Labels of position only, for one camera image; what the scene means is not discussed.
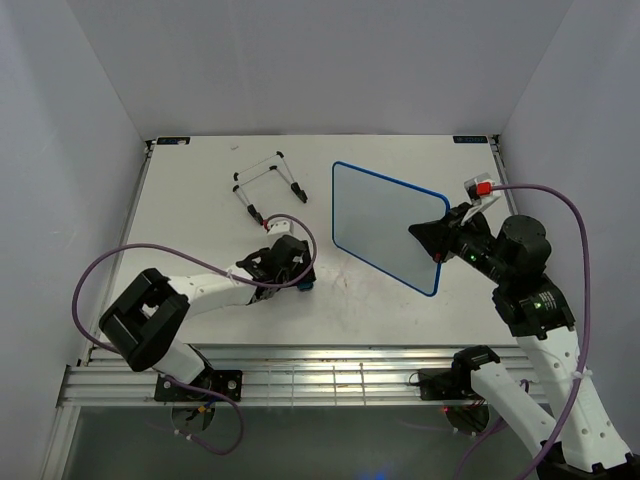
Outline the blue framed whiteboard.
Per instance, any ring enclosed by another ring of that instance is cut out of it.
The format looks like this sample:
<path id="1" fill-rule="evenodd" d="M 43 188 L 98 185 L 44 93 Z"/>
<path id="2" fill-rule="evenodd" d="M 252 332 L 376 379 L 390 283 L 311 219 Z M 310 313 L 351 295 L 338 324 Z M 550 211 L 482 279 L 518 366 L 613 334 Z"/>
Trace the blue framed whiteboard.
<path id="1" fill-rule="evenodd" d="M 342 161 L 332 166 L 331 191 L 334 245 L 422 295 L 435 296 L 440 266 L 409 227 L 441 219 L 449 200 Z"/>

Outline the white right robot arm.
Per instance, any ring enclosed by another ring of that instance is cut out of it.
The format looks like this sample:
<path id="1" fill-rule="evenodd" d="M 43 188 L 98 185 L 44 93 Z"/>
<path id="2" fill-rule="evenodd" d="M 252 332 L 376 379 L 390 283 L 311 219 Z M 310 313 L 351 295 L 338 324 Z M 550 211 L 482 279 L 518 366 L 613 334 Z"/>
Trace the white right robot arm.
<path id="1" fill-rule="evenodd" d="M 408 231 L 436 262 L 456 256 L 495 283 L 495 309 L 531 362 L 550 408 L 534 401 L 488 346 L 455 354 L 454 390 L 493 405 L 529 450 L 541 479 L 638 478 L 639 457 L 606 413 L 571 309 L 545 273 L 551 245 L 543 225 L 514 215 L 492 234 L 484 215 L 463 203 Z"/>

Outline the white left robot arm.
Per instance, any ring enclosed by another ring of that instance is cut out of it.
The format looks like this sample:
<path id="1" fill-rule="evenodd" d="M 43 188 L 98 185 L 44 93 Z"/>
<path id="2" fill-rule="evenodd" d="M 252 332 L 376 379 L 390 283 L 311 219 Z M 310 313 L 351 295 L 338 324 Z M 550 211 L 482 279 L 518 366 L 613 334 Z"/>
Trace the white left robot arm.
<path id="1" fill-rule="evenodd" d="M 148 268 L 107 308 L 99 328 L 131 370 L 168 375 L 188 398 L 201 399 L 216 385 L 214 368 L 178 339 L 182 324 L 210 311 L 268 300 L 285 283 L 311 289 L 311 259 L 308 241 L 282 234 L 223 275 L 171 277 Z"/>

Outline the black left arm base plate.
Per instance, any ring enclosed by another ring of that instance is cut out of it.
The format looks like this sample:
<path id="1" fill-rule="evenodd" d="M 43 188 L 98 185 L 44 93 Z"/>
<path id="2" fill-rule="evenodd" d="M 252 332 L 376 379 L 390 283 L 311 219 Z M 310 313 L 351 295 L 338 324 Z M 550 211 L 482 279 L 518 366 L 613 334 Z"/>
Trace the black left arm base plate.
<path id="1" fill-rule="evenodd" d="M 165 377 L 157 377 L 153 400 L 156 402 L 206 402 L 215 399 L 200 392 L 200 389 L 213 391 L 224 395 L 234 402 L 239 402 L 242 396 L 242 370 L 213 370 L 200 374 L 188 388 L 179 386 Z"/>

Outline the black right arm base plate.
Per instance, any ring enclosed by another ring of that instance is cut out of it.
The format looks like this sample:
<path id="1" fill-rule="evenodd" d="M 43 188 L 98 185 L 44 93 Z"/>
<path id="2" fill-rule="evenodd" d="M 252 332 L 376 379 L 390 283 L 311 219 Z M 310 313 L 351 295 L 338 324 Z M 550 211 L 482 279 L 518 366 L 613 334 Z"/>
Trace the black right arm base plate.
<path id="1" fill-rule="evenodd" d="M 462 377 L 451 369 L 418 370 L 417 387 L 423 401 L 479 399 L 471 389 L 470 378 Z"/>

